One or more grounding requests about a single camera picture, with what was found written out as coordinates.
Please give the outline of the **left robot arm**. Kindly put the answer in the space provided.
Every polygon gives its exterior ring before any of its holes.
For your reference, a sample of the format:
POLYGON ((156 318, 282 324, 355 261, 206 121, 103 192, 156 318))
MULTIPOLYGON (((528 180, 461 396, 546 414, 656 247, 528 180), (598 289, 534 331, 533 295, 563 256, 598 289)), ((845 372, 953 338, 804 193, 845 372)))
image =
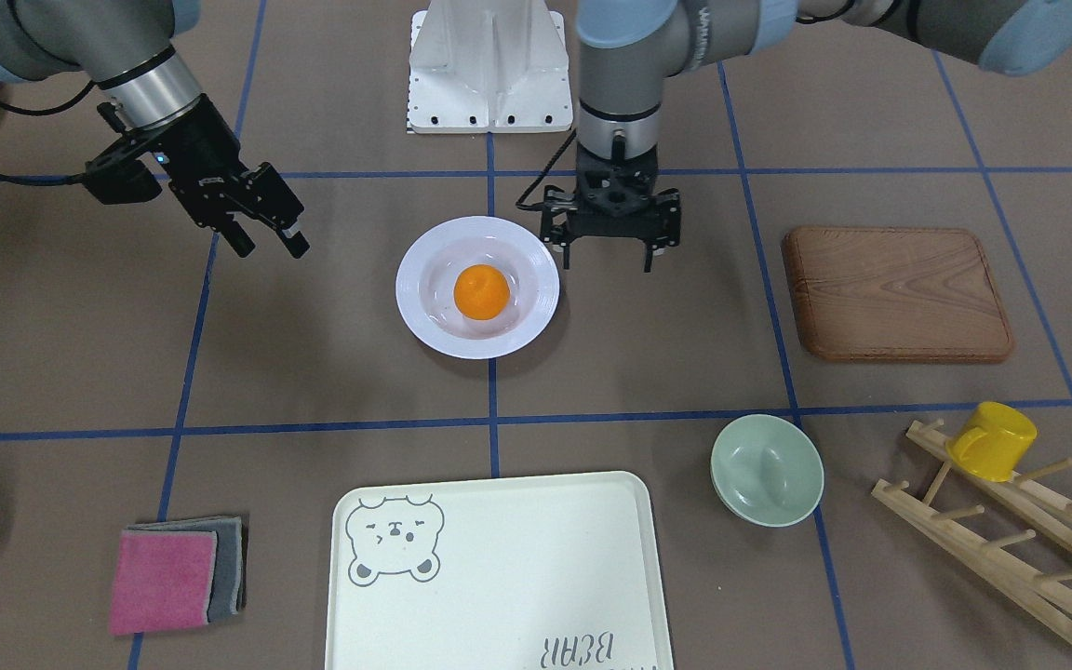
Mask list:
POLYGON ((842 21, 1009 77, 1042 71, 1072 47, 1072 1, 583 1, 571 190, 545 187, 539 238, 570 267, 584 237, 643 245, 643 270, 679 245, 681 196, 658 191, 667 79, 777 46, 799 26, 842 21))

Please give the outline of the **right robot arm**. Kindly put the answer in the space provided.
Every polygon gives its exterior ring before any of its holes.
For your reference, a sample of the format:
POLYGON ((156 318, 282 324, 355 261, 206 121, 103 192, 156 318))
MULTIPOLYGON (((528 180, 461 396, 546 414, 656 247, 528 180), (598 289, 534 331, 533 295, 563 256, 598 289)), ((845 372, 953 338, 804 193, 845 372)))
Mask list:
POLYGON ((197 1, 0 1, 0 81, 81 73, 103 95, 98 111, 116 140, 51 185, 85 187, 105 205, 150 202, 162 191, 143 162, 153 157, 187 215, 235 254, 255 247, 237 220, 245 215, 300 258, 302 202, 271 164, 243 165, 241 143, 174 47, 199 19, 197 1))

